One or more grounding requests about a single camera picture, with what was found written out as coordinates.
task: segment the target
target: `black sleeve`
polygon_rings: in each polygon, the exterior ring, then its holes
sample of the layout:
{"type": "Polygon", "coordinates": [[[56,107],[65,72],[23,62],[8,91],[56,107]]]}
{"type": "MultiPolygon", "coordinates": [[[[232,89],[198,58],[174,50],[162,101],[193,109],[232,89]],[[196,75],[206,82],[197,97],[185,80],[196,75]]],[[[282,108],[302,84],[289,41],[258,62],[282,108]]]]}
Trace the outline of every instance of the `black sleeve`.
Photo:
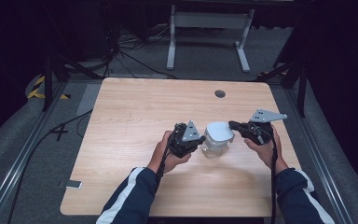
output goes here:
{"type": "Polygon", "coordinates": [[[103,207],[97,224],[146,223],[159,177],[148,168],[135,168],[103,207]]]}
{"type": "Polygon", "coordinates": [[[286,169],[277,175],[275,184],[278,205],[286,224],[334,223],[312,197],[314,187],[304,172],[294,168],[286,169]]]}

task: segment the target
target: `small white object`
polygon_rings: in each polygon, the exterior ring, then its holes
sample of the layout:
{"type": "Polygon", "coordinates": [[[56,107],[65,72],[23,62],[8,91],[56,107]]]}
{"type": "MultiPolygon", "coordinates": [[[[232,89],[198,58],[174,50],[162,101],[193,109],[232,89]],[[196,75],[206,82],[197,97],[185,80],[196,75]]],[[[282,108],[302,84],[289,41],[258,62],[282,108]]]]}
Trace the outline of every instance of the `small white object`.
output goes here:
{"type": "Polygon", "coordinates": [[[207,125],[205,137],[206,140],[201,147],[205,157],[218,157],[223,154],[227,143],[234,140],[234,132],[229,128],[228,122],[217,121],[207,125]]]}

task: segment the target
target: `round hole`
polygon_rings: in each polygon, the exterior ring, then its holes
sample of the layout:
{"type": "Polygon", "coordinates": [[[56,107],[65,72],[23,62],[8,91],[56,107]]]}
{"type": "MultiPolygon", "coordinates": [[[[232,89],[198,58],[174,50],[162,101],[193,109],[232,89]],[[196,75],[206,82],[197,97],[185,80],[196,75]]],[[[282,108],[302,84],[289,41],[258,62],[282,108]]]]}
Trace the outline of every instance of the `round hole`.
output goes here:
{"type": "Polygon", "coordinates": [[[226,96],[226,93],[225,93],[224,91],[218,90],[218,91],[215,91],[215,92],[214,92],[214,95],[217,96],[217,97],[219,97],[219,98],[223,98],[223,97],[226,96]]]}

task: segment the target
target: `table top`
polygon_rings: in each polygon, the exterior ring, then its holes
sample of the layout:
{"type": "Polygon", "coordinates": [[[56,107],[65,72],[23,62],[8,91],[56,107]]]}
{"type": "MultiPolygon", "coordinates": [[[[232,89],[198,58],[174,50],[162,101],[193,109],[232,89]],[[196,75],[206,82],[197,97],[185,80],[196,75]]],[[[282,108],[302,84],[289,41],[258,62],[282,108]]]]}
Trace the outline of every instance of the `table top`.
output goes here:
{"type": "MultiPolygon", "coordinates": [[[[100,215],[134,167],[146,166],[156,143],[175,123],[248,122],[257,108],[280,112],[265,83],[175,79],[106,78],[101,86],[71,180],[65,215],[100,215]],[[218,98],[214,92],[224,91],[218,98]]],[[[282,120],[272,122],[289,166],[300,168],[282,120]]],[[[166,174],[151,207],[152,217],[268,217],[270,170],[235,132],[224,154],[207,159],[200,148],[166,174]]]]}

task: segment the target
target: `metal frame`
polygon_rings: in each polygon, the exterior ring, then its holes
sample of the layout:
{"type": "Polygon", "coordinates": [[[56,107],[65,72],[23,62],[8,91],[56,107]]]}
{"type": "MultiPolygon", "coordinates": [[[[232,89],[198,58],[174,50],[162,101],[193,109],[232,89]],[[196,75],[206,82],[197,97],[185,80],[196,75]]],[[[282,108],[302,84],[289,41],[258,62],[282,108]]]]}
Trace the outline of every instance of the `metal frame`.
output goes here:
{"type": "Polygon", "coordinates": [[[235,48],[241,62],[242,71],[250,72],[248,61],[246,60],[245,45],[246,37],[252,23],[255,11],[251,9],[248,14],[223,14],[223,13],[199,13],[199,12],[176,12],[176,7],[171,7],[171,41],[168,49],[167,69],[173,70],[175,61],[176,27],[203,27],[203,28],[223,28],[223,29],[242,29],[240,41],[235,42],[235,48]]]}
{"type": "Polygon", "coordinates": [[[5,179],[0,187],[0,212],[2,211],[10,193],[16,186],[21,173],[24,172],[25,164],[28,158],[31,156],[32,150],[40,136],[40,132],[45,127],[49,115],[52,113],[55,105],[59,101],[60,97],[65,90],[66,83],[61,82],[57,84],[55,94],[53,96],[54,100],[51,102],[51,105],[48,107],[46,112],[42,112],[36,121],[34,128],[32,129],[30,135],[28,136],[24,146],[22,147],[17,159],[14,161],[13,165],[7,172],[5,179]]]}
{"type": "Polygon", "coordinates": [[[345,206],[345,203],[342,201],[342,197],[337,189],[336,181],[331,176],[331,173],[327,168],[327,165],[321,154],[321,150],[318,148],[318,145],[315,142],[312,132],[310,131],[309,124],[299,113],[296,112],[296,96],[292,91],[288,89],[285,89],[285,94],[289,100],[290,106],[292,107],[293,111],[295,111],[296,120],[306,137],[307,147],[310,150],[310,157],[313,161],[313,164],[315,165],[319,177],[322,180],[324,190],[329,197],[330,203],[332,204],[333,209],[337,215],[338,223],[352,224],[353,221],[351,220],[350,213],[345,206]]]}

